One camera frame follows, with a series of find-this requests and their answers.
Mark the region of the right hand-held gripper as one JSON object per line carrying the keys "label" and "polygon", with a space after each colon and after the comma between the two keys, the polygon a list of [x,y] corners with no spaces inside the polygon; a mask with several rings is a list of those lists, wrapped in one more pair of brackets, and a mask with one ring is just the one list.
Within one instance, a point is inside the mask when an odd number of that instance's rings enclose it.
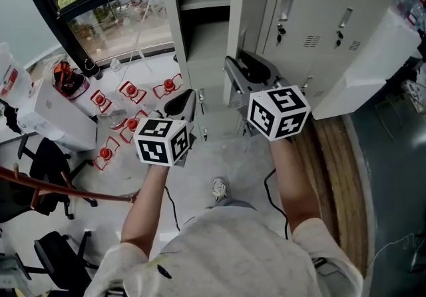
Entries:
{"label": "right hand-held gripper", "polygon": [[276,141],[301,133],[311,112],[301,89],[253,52],[241,51],[241,62],[226,56],[224,69],[241,92],[243,134]]}

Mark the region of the person's left forearm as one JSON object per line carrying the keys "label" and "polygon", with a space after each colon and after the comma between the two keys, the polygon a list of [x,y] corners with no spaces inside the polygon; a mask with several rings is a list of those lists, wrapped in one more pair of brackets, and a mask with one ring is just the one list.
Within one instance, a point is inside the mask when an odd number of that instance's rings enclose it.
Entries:
{"label": "person's left forearm", "polygon": [[127,214],[121,232],[121,242],[131,243],[149,257],[158,229],[167,166],[152,165],[144,179],[133,206]]}

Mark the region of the small red-labelled item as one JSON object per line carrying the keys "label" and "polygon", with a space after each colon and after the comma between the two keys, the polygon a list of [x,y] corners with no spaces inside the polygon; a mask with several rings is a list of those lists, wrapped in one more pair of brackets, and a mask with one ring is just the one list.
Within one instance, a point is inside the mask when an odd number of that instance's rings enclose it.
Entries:
{"label": "small red-labelled item", "polygon": [[182,79],[182,75],[178,73],[173,76],[173,78],[166,79],[163,84],[155,86],[152,91],[158,99],[161,99],[170,95],[171,93],[179,91],[183,88],[183,86],[184,82]]}

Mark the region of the clear water jug red cap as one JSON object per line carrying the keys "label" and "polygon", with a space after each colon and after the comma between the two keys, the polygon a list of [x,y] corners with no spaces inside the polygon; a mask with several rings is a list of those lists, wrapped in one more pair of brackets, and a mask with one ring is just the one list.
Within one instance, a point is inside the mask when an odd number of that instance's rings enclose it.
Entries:
{"label": "clear water jug red cap", "polygon": [[119,89],[126,98],[132,101],[134,104],[139,104],[146,96],[147,92],[143,89],[137,88],[130,81],[126,81]]}
{"label": "clear water jug red cap", "polygon": [[96,114],[108,113],[112,106],[112,101],[99,89],[91,96],[91,102],[95,105]]}
{"label": "clear water jug red cap", "polygon": [[148,114],[146,112],[139,110],[139,112],[124,122],[124,127],[119,132],[123,142],[130,144],[139,121],[143,118],[146,118],[147,116]]}
{"label": "clear water jug red cap", "polygon": [[119,147],[119,142],[113,137],[109,137],[99,150],[98,155],[94,158],[94,167],[99,171],[103,171],[111,163]]}

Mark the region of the white sneaker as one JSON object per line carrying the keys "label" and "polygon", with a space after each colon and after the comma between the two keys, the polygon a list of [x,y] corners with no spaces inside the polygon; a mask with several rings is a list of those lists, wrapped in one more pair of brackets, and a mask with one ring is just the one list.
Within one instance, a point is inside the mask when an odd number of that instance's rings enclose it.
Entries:
{"label": "white sneaker", "polygon": [[221,177],[215,178],[213,180],[212,194],[216,204],[224,199],[230,198],[228,183]]}

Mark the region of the black bottle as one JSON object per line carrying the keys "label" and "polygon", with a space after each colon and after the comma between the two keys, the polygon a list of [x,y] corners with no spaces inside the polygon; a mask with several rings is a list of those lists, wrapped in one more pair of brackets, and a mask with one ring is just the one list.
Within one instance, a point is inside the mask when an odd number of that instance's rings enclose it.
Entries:
{"label": "black bottle", "polygon": [[83,73],[87,77],[94,77],[96,80],[100,80],[103,77],[101,69],[90,57],[84,60]]}

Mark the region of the thin white pole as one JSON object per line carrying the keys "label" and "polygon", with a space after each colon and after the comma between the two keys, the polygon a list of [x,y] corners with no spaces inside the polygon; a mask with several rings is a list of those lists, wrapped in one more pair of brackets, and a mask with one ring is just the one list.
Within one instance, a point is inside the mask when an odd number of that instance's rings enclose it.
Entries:
{"label": "thin white pole", "polygon": [[151,49],[154,47],[154,45],[148,45],[146,41],[143,41],[140,43],[140,37],[142,36],[143,32],[147,32],[148,25],[146,24],[148,14],[152,12],[152,4],[154,3],[154,0],[148,0],[146,7],[144,9],[144,13],[142,15],[142,19],[140,20],[139,30],[136,36],[136,39],[134,41],[134,44],[132,46],[132,50],[130,52],[130,58],[127,62],[127,66],[124,70],[124,73],[122,77],[124,78],[130,69],[130,66],[132,65],[133,60],[135,59],[134,54],[136,53],[139,56],[139,59],[143,62],[144,66],[148,69],[150,73],[153,73],[153,70],[151,69],[150,65],[147,63],[146,60],[146,52],[151,52]]}

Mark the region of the large white box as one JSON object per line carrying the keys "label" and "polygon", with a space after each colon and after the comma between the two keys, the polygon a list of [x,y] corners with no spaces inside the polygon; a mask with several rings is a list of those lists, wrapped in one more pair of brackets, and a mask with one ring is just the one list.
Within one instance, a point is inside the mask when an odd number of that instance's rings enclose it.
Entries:
{"label": "large white box", "polygon": [[418,32],[388,9],[348,70],[312,109],[315,120],[350,114],[360,108],[403,66],[421,43]]}

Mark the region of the brown wooden coat rack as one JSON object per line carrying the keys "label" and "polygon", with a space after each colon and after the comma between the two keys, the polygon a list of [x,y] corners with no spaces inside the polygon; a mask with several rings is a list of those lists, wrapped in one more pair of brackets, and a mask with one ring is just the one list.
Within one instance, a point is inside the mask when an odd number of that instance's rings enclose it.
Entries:
{"label": "brown wooden coat rack", "polygon": [[62,162],[34,160],[28,174],[21,172],[17,163],[13,165],[11,170],[0,165],[0,179],[9,181],[11,187],[14,187],[15,183],[22,184],[24,186],[24,193],[28,195],[32,194],[32,196],[23,198],[23,204],[28,204],[33,210],[37,208],[37,203],[41,201],[44,196],[54,193],[86,198],[88,202],[93,199],[123,202],[134,202],[136,200],[135,193],[124,196],[113,196],[87,192],[73,186],[71,180],[75,178],[79,170],[82,170],[86,164],[90,163],[91,161],[85,160],[71,172],[65,160]]}

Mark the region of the black office chair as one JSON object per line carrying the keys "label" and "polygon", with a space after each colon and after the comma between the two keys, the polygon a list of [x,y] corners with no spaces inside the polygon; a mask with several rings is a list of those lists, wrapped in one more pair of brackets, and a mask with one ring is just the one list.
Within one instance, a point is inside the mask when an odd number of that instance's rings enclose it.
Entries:
{"label": "black office chair", "polygon": [[[57,186],[66,187],[66,182],[71,182],[87,165],[92,166],[93,161],[85,159],[74,169],[70,169],[68,160],[70,154],[64,153],[58,145],[48,138],[43,138],[37,151],[31,152],[27,147],[28,137],[21,140],[18,157],[26,155],[32,160],[29,176],[38,180],[49,182]],[[34,210],[48,216],[55,211],[58,203],[63,203],[65,216],[72,220],[74,214],[69,212],[70,198],[67,195],[50,193],[39,195],[35,207],[31,207],[35,189],[19,183],[0,178],[0,223],[7,222],[20,214]]]}
{"label": "black office chair", "polygon": [[90,230],[84,231],[79,250],[75,252],[68,242],[69,235],[53,231],[34,241],[34,250],[42,267],[23,264],[17,253],[0,253],[0,278],[15,274],[23,282],[32,280],[34,274],[46,274],[57,289],[52,297],[83,297],[92,279],[88,270],[99,267],[84,259],[87,240],[92,236]]}

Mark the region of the white t-shirt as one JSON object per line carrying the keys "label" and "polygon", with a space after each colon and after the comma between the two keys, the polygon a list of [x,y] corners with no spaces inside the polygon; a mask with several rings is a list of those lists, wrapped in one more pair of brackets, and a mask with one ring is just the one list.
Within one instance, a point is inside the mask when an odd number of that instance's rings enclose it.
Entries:
{"label": "white t-shirt", "polygon": [[84,297],[361,297],[363,277],[324,222],[286,239],[252,208],[220,206],[187,223],[153,259],[113,246]]}

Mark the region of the large water bottle red label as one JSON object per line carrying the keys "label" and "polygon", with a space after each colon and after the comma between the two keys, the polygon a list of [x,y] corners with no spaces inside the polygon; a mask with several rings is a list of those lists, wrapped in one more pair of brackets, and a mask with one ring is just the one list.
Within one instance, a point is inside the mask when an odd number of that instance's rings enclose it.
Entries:
{"label": "large water bottle red label", "polygon": [[21,108],[29,100],[33,87],[30,74],[15,60],[9,44],[0,43],[0,99]]}

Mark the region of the black cloth item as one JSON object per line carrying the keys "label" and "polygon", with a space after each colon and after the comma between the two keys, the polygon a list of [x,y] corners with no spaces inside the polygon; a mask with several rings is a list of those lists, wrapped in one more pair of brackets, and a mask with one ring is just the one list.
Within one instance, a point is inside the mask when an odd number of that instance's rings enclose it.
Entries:
{"label": "black cloth item", "polygon": [[4,115],[6,117],[6,125],[14,132],[19,135],[22,134],[21,129],[17,124],[17,112],[18,109],[11,106],[6,106],[4,110]]}

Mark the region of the black framed window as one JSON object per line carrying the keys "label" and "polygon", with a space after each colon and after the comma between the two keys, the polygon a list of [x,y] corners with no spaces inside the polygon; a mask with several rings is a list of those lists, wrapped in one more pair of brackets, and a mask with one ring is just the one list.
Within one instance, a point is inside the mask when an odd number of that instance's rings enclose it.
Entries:
{"label": "black framed window", "polygon": [[[33,0],[72,62],[83,72],[91,58],[101,70],[113,58],[128,62],[148,0]],[[154,45],[147,57],[172,52],[164,0],[154,0],[140,43]]]}

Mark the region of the clear plastic wrapped items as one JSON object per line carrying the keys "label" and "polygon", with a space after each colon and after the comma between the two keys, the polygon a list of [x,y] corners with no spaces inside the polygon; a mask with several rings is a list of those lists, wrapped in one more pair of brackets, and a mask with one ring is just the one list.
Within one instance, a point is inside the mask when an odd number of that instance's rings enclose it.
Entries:
{"label": "clear plastic wrapped items", "polygon": [[419,32],[421,38],[426,35],[426,0],[393,0],[393,10],[409,26]]}

